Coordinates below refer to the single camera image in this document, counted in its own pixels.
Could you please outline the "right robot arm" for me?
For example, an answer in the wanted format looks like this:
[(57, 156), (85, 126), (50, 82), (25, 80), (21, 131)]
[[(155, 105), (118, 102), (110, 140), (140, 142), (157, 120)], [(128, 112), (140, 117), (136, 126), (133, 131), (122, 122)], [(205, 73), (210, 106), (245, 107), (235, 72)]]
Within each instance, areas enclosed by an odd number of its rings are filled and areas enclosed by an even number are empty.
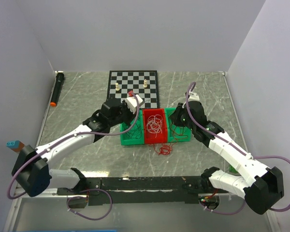
[(254, 159), (234, 142), (217, 123), (207, 120), (202, 104), (190, 101), (190, 109), (179, 103), (170, 115), (172, 124), (188, 128), (194, 138), (216, 152), (229, 163), (239, 176), (212, 167), (203, 173), (205, 192), (222, 189), (245, 200), (257, 214), (264, 214), (284, 196), (283, 174), (277, 168)]

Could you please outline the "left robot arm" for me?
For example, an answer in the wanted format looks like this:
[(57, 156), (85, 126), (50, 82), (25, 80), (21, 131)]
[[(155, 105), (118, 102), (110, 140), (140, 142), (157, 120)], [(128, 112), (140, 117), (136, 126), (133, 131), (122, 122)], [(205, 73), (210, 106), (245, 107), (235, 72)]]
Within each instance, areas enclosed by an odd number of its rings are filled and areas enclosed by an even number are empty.
[(121, 123), (133, 127), (143, 100), (128, 97), (108, 99), (91, 117), (68, 134), (36, 148), (26, 145), (17, 157), (12, 170), (13, 181), (24, 193), (35, 197), (46, 189), (64, 188), (81, 194), (89, 186), (86, 177), (76, 168), (56, 170), (54, 164), (72, 152), (110, 135), (110, 129)]

